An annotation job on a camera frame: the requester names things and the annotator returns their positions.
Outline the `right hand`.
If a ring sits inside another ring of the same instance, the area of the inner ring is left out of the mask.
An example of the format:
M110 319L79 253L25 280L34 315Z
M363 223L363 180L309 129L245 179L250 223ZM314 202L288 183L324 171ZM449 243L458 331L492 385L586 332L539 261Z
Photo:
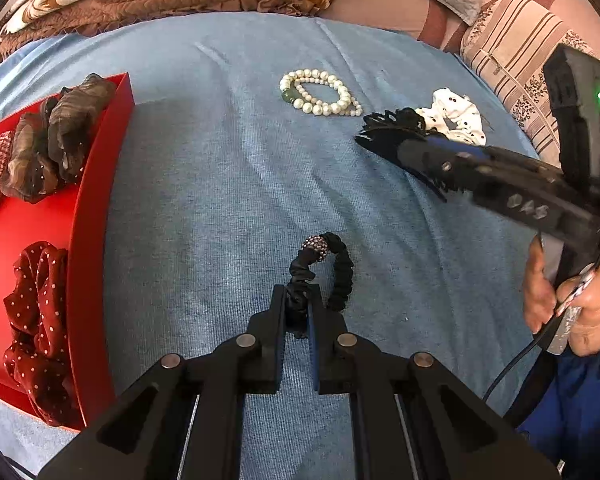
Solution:
M535 237L528 252L524 269L524 322L532 334L546 324L555 307L564 301L579 284L578 278L570 278L558 289L544 275L544 252L539 237ZM580 308L580 315L569 336L571 351L576 356L592 356L600 352L600 270L591 284L573 299L571 307Z

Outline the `blue sleeve forearm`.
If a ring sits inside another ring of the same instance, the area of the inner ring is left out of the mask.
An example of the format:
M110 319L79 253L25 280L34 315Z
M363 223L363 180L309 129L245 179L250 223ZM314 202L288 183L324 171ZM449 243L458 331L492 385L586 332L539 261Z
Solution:
M518 427L564 479L600 479L600 352L558 358L542 401Z

